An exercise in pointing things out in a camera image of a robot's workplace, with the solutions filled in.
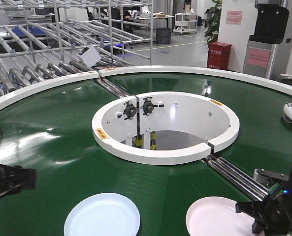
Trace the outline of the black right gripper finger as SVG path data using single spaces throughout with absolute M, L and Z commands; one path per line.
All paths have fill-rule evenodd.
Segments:
M 237 202 L 235 210 L 236 213 L 243 212 L 252 218 L 260 218 L 263 217 L 265 205 L 264 201 Z

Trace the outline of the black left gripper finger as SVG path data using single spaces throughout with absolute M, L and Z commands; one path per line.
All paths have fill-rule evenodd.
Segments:
M 16 184 L 20 184 L 22 189 L 32 190 L 36 188 L 37 170 L 25 169 L 21 166 L 14 167 L 14 179 Z

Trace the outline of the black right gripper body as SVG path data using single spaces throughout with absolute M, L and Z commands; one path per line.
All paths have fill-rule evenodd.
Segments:
M 292 230 L 292 167 L 288 181 L 281 185 L 279 195 L 269 197 L 264 216 L 265 235 L 286 235 Z

